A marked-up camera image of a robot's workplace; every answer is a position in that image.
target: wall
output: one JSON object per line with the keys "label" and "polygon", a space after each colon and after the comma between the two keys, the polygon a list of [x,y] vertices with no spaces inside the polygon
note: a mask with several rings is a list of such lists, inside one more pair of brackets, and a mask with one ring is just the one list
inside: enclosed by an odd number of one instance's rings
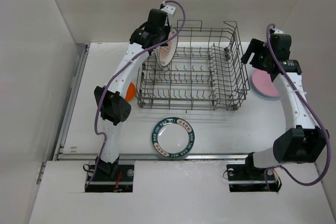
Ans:
{"label": "wall", "polygon": [[[56,0],[77,42],[126,41],[148,10],[162,0]],[[304,87],[310,104],[335,135],[335,22],[334,0],[179,0],[188,18],[202,19],[207,26],[222,20],[236,20],[243,41],[265,39],[270,22],[293,36],[292,57],[300,60]],[[323,155],[318,160],[323,168]],[[336,212],[336,159],[324,180],[330,203]]]}
{"label": "wall", "polygon": [[28,221],[77,56],[54,0],[0,0],[0,219]]}

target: wire basket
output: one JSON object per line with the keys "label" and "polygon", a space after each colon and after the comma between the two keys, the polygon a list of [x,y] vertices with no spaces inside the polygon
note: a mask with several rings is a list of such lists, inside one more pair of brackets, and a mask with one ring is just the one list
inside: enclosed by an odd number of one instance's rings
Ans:
{"label": "wire basket", "polygon": [[155,51],[142,64],[137,79],[138,105],[148,109],[238,110],[250,89],[236,22],[203,28],[188,20],[168,71]]}

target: dish rack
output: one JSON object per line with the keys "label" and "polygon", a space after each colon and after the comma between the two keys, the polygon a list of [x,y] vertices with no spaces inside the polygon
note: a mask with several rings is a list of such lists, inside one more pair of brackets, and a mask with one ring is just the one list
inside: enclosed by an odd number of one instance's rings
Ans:
{"label": "dish rack", "polygon": [[[177,21],[179,29],[182,21]],[[139,70],[136,98],[141,108],[238,110],[250,89],[236,22],[203,28],[188,20],[168,71],[160,68],[154,50]]]}

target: white arm segment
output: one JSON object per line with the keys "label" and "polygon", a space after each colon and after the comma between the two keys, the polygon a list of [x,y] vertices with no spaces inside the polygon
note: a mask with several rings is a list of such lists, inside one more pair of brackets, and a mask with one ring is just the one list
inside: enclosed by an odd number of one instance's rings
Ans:
{"label": "white arm segment", "polygon": [[[300,92],[306,100],[306,96],[302,88],[302,76],[297,73],[287,74],[298,89],[297,92]],[[315,129],[315,127],[318,126],[317,122],[307,110],[305,105],[299,100],[286,77],[282,74],[278,74],[273,83],[279,92],[282,108],[284,109],[286,131],[292,128],[295,129],[297,125],[301,125],[304,129]],[[253,153],[253,162],[254,166],[257,168],[268,168],[281,165],[274,158],[273,148]]]}
{"label": "white arm segment", "polygon": [[[122,67],[124,67],[127,62],[129,62],[136,54],[142,52],[143,50],[144,49],[139,44],[129,44],[125,56],[114,74],[116,74]],[[138,69],[141,67],[142,63],[148,58],[148,56],[149,53],[145,52],[140,55],[136,60],[134,60],[133,63],[128,66],[128,68],[126,68],[119,76],[115,78],[115,80],[109,86],[109,91],[113,93],[119,91],[120,96],[125,98],[127,89],[131,84],[131,81],[136,77],[136,75],[138,74]],[[119,139],[121,127],[122,123],[114,126],[113,123],[109,120],[103,121],[103,128],[107,135],[107,142],[100,158],[104,162],[113,163],[119,157]]]}

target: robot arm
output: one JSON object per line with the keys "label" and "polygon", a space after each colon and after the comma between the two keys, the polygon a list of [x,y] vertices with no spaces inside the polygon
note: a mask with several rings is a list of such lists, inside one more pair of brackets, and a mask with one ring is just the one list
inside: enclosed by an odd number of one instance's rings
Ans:
{"label": "robot arm", "polygon": [[[148,21],[136,29],[130,38],[127,51],[114,74],[128,64],[132,58],[143,50],[150,48],[168,39],[173,16],[176,8],[170,5],[161,5],[159,9],[152,9]],[[107,141],[98,163],[98,169],[110,176],[114,176],[119,158],[119,138],[122,124],[131,113],[131,106],[124,99],[131,81],[138,73],[142,63],[150,55],[144,52],[124,69],[110,84],[103,98],[100,115],[103,119],[103,128],[107,135]],[[98,105],[104,87],[96,87],[95,99]]]}
{"label": "robot arm", "polygon": [[285,76],[281,74],[266,45],[262,41],[253,39],[241,59],[242,63],[246,64],[250,55],[254,53],[250,64],[270,74],[284,109],[286,132],[275,140],[272,148],[248,155],[245,164],[247,173],[251,174],[263,173],[265,168],[285,163],[313,163],[322,152],[326,141],[318,123],[295,94],[300,92],[306,100],[299,62],[289,60],[291,37],[274,29],[270,41],[280,65],[297,90],[294,91]]}

